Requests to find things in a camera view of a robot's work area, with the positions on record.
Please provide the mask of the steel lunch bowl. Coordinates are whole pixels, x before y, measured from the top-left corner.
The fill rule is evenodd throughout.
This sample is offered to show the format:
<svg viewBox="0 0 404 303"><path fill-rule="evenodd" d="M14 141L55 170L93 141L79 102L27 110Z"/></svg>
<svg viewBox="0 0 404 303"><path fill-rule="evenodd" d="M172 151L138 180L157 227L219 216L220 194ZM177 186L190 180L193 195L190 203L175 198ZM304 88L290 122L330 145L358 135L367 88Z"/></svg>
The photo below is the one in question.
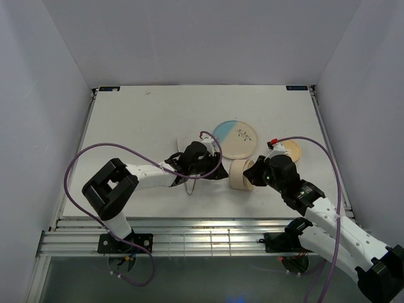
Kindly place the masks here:
<svg viewBox="0 0 404 303"><path fill-rule="evenodd" d="M253 185L244 176L244 172L250 169L254 162L249 159L234 160L230 165L229 184L232 189L251 191Z"/></svg>

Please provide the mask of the stainless steel slotted tongs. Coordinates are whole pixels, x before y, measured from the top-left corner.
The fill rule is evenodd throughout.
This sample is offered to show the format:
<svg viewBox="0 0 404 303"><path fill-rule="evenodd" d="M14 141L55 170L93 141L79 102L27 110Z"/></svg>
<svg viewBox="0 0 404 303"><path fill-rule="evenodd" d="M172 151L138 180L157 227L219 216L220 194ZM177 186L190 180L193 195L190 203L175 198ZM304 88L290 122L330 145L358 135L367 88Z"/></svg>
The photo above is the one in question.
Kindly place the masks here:
<svg viewBox="0 0 404 303"><path fill-rule="evenodd" d="M177 151L184 152L185 149L192 143L192 139L186 136L180 136L176 138L177 143ZM191 196L194 192L196 181L195 180L188 180L184 183L184 187L186 189L186 193L188 196Z"/></svg>

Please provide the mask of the wooden round lid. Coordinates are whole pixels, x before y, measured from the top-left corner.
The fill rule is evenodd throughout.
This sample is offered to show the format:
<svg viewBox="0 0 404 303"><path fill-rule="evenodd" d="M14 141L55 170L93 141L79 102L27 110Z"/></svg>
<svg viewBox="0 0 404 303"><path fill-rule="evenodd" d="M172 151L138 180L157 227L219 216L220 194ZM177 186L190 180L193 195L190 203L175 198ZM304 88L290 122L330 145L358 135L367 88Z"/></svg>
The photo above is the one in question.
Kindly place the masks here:
<svg viewBox="0 0 404 303"><path fill-rule="evenodd" d="M253 185L251 183L251 174L248 172L248 170L254 165L254 161L252 160L246 160L243 166L243 184L244 184L244 189L251 191L253 189Z"/></svg>
<svg viewBox="0 0 404 303"><path fill-rule="evenodd" d="M294 140L282 141L282 145L286 150L286 154L292 159L294 163L298 162L302 155L302 150L298 143Z"/></svg>

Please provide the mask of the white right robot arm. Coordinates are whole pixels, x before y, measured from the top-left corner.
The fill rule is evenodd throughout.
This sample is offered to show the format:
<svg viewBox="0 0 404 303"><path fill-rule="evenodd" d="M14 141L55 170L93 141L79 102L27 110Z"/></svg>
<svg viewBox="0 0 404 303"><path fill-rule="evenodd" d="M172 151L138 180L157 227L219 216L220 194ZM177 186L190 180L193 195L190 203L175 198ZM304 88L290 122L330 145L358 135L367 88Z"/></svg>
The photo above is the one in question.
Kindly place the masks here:
<svg viewBox="0 0 404 303"><path fill-rule="evenodd" d="M300 216L285 228L293 251L312 251L348 274L371 302L391 302L403 290L403 247L374 238L337 208L313 183L300 178L286 155L260 156L244 172L254 186L269 186Z"/></svg>

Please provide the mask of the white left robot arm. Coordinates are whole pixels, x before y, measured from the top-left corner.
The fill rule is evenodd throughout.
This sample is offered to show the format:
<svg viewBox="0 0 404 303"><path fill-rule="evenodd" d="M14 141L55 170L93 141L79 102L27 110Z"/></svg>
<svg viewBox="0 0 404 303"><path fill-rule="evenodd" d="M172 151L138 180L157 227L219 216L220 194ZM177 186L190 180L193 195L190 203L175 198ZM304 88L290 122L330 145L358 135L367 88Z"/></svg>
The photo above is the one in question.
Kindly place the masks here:
<svg viewBox="0 0 404 303"><path fill-rule="evenodd" d="M184 151L157 165L129 165L113 158L81 192L107 230L114 234L112 245L124 253L133 247L134 237L123 209L135 190L175 187L193 177L213 181L229 177L222 154L215 150L212 140L193 141Z"/></svg>

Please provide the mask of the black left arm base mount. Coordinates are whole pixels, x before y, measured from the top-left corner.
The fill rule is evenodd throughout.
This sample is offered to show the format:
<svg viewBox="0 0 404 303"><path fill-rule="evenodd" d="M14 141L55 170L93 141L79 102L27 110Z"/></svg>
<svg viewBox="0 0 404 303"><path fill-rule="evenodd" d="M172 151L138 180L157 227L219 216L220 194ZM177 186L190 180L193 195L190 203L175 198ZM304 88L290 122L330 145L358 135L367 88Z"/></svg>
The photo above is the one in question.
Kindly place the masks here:
<svg viewBox="0 0 404 303"><path fill-rule="evenodd" d="M124 242L117 240L110 234L101 234L98 240L99 254L136 254L149 253L153 248L153 234L130 233Z"/></svg>

